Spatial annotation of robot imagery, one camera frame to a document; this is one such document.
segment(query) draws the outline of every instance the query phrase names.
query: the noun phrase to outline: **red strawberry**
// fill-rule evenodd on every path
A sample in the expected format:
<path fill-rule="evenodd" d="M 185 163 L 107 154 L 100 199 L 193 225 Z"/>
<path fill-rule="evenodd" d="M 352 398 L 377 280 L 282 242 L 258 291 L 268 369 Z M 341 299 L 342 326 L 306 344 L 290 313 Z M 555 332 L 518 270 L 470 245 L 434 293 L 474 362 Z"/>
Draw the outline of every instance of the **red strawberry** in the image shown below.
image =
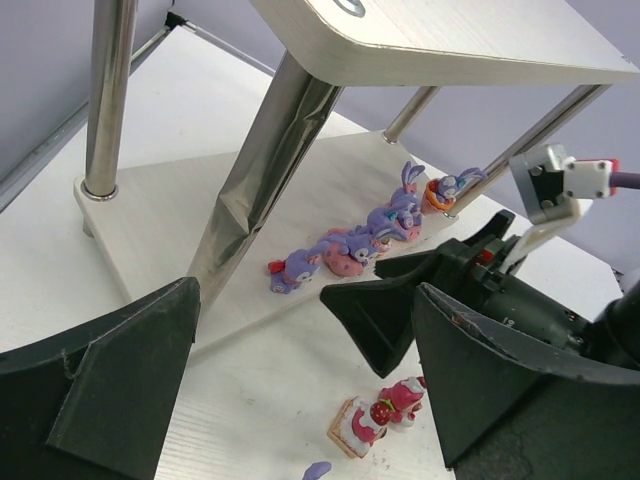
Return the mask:
<path fill-rule="evenodd" d="M 371 414 L 371 418 L 374 422 L 380 426 L 385 426 L 391 420 L 391 414 L 393 411 L 386 403 L 376 402 L 371 405 L 369 413 Z"/>

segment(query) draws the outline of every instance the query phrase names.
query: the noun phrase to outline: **toy figurine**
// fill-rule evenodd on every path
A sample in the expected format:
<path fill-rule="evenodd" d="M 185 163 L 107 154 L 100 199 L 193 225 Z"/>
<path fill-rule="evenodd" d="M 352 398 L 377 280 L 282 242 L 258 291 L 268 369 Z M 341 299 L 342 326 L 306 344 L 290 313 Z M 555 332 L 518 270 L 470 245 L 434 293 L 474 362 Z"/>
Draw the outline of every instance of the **toy figurine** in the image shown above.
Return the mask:
<path fill-rule="evenodd" d="M 271 291 L 287 294 L 300 288 L 302 282 L 311 281 L 320 268 L 320 256 L 327 248 L 328 242 L 318 242 L 309 250 L 296 250 L 286 260 L 270 262 L 267 267 L 271 274 Z"/>
<path fill-rule="evenodd" d="M 402 181 L 402 187 L 398 188 L 393 195 L 391 195 L 391 201 L 389 204 L 396 203 L 400 197 L 403 197 L 407 194 L 415 195 L 418 191 L 418 184 L 414 182 L 414 180 L 424 172 L 423 165 L 416 165 L 415 167 L 411 166 L 411 162 L 405 163 L 402 168 L 402 174 L 400 175 L 400 180 Z"/>
<path fill-rule="evenodd" d="M 396 225 L 398 214 L 411 207 L 411 198 L 407 195 L 401 197 L 391 206 L 374 208 L 367 216 L 366 225 L 358 225 L 354 232 L 356 235 L 368 233 L 382 241 L 394 239 L 406 241 L 408 235 Z"/>
<path fill-rule="evenodd" d="M 321 241 L 329 243 L 322 259 L 329 270 L 339 277 L 362 275 L 369 260 L 378 255 L 382 246 L 378 239 L 368 233 L 350 235 L 349 232 L 333 232 Z"/>
<path fill-rule="evenodd" d="M 422 229 L 422 213 L 418 206 L 418 199 L 416 192 L 418 190 L 418 184 L 414 180 L 424 172 L 425 167 L 423 165 L 411 166 L 411 162 L 405 163 L 402 168 L 402 174 L 400 180 L 402 181 L 402 187 L 398 188 L 391 196 L 391 201 L 387 204 L 390 207 L 393 204 L 397 204 L 401 201 L 407 201 L 407 208 L 398 212 L 396 219 L 396 225 L 401 228 L 407 234 L 407 242 L 411 242 L 420 236 L 420 230 Z"/>
<path fill-rule="evenodd" d="M 304 472 L 302 480 L 318 480 L 331 470 L 329 462 L 316 462 Z"/>
<path fill-rule="evenodd" d="M 405 203 L 406 208 L 400 210 L 396 217 L 396 226 L 406 234 L 406 241 L 412 242 L 420 236 L 422 212 L 418 206 L 418 199 L 413 194 L 406 196 Z"/>
<path fill-rule="evenodd" d="M 386 435 L 392 413 L 385 402 L 352 398 L 342 406 L 327 434 L 349 458 L 364 458 L 374 442 Z"/>
<path fill-rule="evenodd" d="M 322 241 L 327 237 L 332 239 L 329 249 L 323 255 L 323 259 L 331 271 L 341 277 L 360 275 L 369 260 L 389 250 L 391 239 L 406 241 L 408 236 L 402 228 L 397 226 L 396 219 L 398 213 L 406 210 L 410 203 L 408 197 L 405 196 L 391 207 L 374 208 L 367 216 L 366 225 L 358 225 L 352 230 L 347 228 L 330 229 Z"/>
<path fill-rule="evenodd" d="M 440 179 L 431 180 L 427 183 L 422 197 L 422 205 L 420 207 L 422 213 L 446 212 L 456 201 L 456 196 L 462 188 L 474 179 L 486 179 L 487 174 L 479 168 L 469 168 L 457 177 L 455 175 L 447 175 Z"/>
<path fill-rule="evenodd" d="M 378 401 L 391 407 L 391 422 L 410 427 L 416 419 L 415 412 L 422 408 L 421 401 L 426 392 L 424 377 L 409 377 L 391 388 L 383 388 L 378 395 Z"/>

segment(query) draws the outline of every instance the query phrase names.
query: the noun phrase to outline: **gray wall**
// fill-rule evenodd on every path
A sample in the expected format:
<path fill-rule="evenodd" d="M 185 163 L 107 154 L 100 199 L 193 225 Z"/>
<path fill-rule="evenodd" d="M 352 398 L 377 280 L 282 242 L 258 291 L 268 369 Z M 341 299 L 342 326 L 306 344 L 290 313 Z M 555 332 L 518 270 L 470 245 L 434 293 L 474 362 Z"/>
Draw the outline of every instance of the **gray wall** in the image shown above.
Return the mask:
<path fill-rule="evenodd" d="M 637 21 L 640 2 L 569 0 L 592 25 L 640 66 Z M 275 68 L 283 47 L 253 10 L 249 0 L 176 0 L 174 11 L 250 56 Z M 448 88 L 403 137 L 418 157 L 446 171 L 483 166 L 560 100 L 567 88 Z M 350 88 L 337 110 L 369 129 L 383 129 L 414 89 Z M 640 82 L 616 86 L 563 128 L 551 141 L 577 157 L 618 157 L 627 170 L 640 172 Z M 511 178 L 489 195 L 523 213 Z M 614 268 L 640 267 L 640 194 L 620 192 L 597 202 L 589 216 L 565 237 Z"/>
<path fill-rule="evenodd" d="M 137 48 L 171 0 L 140 0 Z M 0 0 L 0 180 L 89 92 L 92 0 Z"/>

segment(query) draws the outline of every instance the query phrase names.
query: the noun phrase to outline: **purple bunny figurine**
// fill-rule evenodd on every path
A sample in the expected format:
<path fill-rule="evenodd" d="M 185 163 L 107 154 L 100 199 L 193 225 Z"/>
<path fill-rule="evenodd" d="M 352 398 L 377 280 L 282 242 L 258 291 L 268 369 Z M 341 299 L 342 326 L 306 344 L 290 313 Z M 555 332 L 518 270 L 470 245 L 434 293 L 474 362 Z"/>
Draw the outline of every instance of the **purple bunny figurine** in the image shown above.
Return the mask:
<path fill-rule="evenodd" d="M 388 239 L 406 241 L 408 235 L 398 228 L 396 219 L 400 212 L 410 208 L 411 203 L 411 196 L 405 195 L 390 207 L 374 208 L 367 216 L 367 224 L 355 228 L 356 235 L 369 233 L 380 241 Z"/>
<path fill-rule="evenodd" d="M 376 257 L 382 247 L 382 242 L 370 233 L 356 234 L 353 231 L 333 230 L 321 241 L 330 243 L 322 259 L 339 277 L 362 275 L 369 260 Z"/>
<path fill-rule="evenodd" d="M 454 200 L 460 190 L 471 180 L 484 180 L 487 174 L 477 167 L 468 168 L 457 177 L 455 175 L 447 175 L 438 180 L 438 186 L 435 191 L 436 198 L 439 202 L 445 203 L 447 200 Z"/>
<path fill-rule="evenodd" d="M 390 205 L 396 203 L 400 200 L 401 197 L 412 194 L 415 196 L 415 193 L 418 191 L 418 184 L 414 182 L 414 180 L 424 172 L 424 165 L 416 165 L 414 167 L 411 166 L 411 162 L 405 163 L 402 168 L 402 174 L 400 175 L 400 180 L 402 181 L 402 187 L 398 188 L 393 195 L 391 195 Z"/>
<path fill-rule="evenodd" d="M 368 233 L 349 235 L 349 233 L 331 233 L 322 241 L 339 243 L 338 253 L 349 255 L 355 261 L 367 265 L 369 259 L 374 258 L 380 251 L 380 242 Z"/>
<path fill-rule="evenodd" d="M 414 194 L 398 197 L 396 206 L 402 206 L 398 211 L 396 221 L 404 229 L 409 230 L 417 225 L 422 225 L 422 215 L 418 206 L 418 199 Z"/>
<path fill-rule="evenodd" d="M 331 470 L 331 464 L 329 462 L 317 462 L 307 468 L 304 472 L 302 480 L 319 480 Z"/>
<path fill-rule="evenodd" d="M 296 250 L 285 260 L 270 262 L 267 267 L 271 274 L 271 291 L 291 293 L 300 288 L 302 282 L 310 281 L 320 268 L 320 256 L 327 248 L 328 242 L 318 242 L 309 250 Z"/>

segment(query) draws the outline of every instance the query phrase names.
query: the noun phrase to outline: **metal pole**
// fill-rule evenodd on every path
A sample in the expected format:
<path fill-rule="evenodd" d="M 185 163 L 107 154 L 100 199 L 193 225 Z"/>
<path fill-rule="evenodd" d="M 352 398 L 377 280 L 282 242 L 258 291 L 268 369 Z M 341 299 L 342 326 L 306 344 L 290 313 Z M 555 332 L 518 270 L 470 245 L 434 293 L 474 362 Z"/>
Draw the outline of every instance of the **metal pole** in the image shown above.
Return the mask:
<path fill-rule="evenodd" d="M 484 172 L 487 179 L 471 183 L 456 199 L 456 203 L 446 213 L 455 217 L 463 208 L 484 193 L 500 176 L 509 169 L 509 160 L 541 144 L 560 127 L 580 113 L 587 105 L 602 95 L 611 85 L 581 85 L 553 107 L 533 127 L 527 130 L 498 158 L 491 162 Z"/>
<path fill-rule="evenodd" d="M 95 200 L 116 193 L 116 171 L 129 80 L 137 0 L 95 0 L 84 191 Z"/>
<path fill-rule="evenodd" d="M 440 87 L 420 87 L 393 122 L 382 132 L 382 138 L 388 143 L 396 143 L 402 132 L 409 128 L 424 107 L 436 96 L 438 90 Z"/>
<path fill-rule="evenodd" d="M 203 312 L 258 235 L 342 90 L 285 53 L 189 267 L 200 282 Z"/>

